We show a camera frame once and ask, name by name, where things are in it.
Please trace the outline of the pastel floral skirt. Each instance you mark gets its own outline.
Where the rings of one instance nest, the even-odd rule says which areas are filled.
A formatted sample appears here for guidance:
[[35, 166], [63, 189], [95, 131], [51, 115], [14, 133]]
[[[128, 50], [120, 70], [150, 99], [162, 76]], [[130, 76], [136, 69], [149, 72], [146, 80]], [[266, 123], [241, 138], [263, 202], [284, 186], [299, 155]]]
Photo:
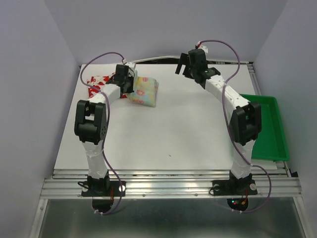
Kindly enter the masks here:
[[139, 76], [137, 71], [135, 73], [134, 91], [123, 94], [121, 98], [127, 98], [133, 103], [154, 108], [156, 106], [159, 82], [152, 77]]

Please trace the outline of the red poppy print skirt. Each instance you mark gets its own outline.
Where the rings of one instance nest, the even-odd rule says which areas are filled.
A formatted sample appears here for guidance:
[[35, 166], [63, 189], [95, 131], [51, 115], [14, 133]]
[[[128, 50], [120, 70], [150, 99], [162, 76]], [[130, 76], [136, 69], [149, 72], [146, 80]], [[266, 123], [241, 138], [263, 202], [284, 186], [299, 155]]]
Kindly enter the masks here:
[[[102, 90], [106, 83], [114, 76], [114, 73], [110, 75], [97, 75], [97, 76], [91, 76], [86, 79], [86, 83], [88, 85], [91, 85], [99, 90]], [[96, 94], [98, 94], [98, 90], [93, 89], [91, 87], [88, 87], [88, 96], [89, 98], [94, 97]]]

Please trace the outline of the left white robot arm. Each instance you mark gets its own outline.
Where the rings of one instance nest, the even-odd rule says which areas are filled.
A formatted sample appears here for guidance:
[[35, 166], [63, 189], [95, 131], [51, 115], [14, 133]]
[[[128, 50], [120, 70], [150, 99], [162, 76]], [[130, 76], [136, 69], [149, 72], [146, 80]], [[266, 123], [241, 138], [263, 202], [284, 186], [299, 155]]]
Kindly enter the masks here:
[[82, 142], [89, 166], [86, 188], [93, 187], [98, 195], [110, 191], [108, 168], [106, 166], [104, 141], [109, 124], [109, 106], [121, 96], [133, 92], [137, 77], [133, 62], [116, 65], [115, 73], [105, 82], [104, 87], [90, 85], [97, 94], [88, 100], [77, 102], [74, 133]]

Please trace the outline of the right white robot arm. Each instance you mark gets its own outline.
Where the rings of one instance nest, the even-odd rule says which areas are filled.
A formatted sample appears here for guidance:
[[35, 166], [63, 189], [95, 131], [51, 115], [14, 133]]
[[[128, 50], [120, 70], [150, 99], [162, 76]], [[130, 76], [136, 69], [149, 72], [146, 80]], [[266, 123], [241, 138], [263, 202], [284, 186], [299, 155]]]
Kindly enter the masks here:
[[233, 165], [230, 169], [234, 178], [228, 181], [228, 188], [233, 193], [240, 193], [246, 187], [244, 178], [251, 174], [252, 151], [262, 130], [261, 106], [241, 96], [225, 82], [220, 71], [209, 67], [203, 49], [182, 53], [176, 74], [180, 73], [182, 66], [185, 66], [182, 74], [186, 78], [193, 79], [222, 104], [225, 123], [234, 146]]

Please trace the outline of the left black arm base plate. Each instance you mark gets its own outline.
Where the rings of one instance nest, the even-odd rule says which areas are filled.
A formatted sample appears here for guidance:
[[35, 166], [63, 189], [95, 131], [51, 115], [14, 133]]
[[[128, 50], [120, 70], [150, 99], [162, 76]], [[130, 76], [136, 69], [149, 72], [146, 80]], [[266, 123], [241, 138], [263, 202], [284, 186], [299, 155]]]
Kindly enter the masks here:
[[89, 188], [87, 181], [77, 182], [81, 186], [81, 196], [83, 197], [124, 197], [126, 190], [126, 181], [122, 181], [122, 186], [118, 180], [111, 180], [109, 182], [109, 188]]

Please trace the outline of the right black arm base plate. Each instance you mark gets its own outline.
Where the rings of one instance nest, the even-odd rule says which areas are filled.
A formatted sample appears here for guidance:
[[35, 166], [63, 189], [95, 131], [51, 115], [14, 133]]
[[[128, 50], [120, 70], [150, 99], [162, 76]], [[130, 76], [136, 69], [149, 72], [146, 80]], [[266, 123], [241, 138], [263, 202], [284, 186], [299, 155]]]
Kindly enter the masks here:
[[213, 180], [209, 194], [213, 196], [242, 196], [246, 195], [247, 192], [248, 195], [257, 195], [257, 189], [250, 187], [254, 182], [254, 180], [247, 182], [237, 182], [232, 179]]

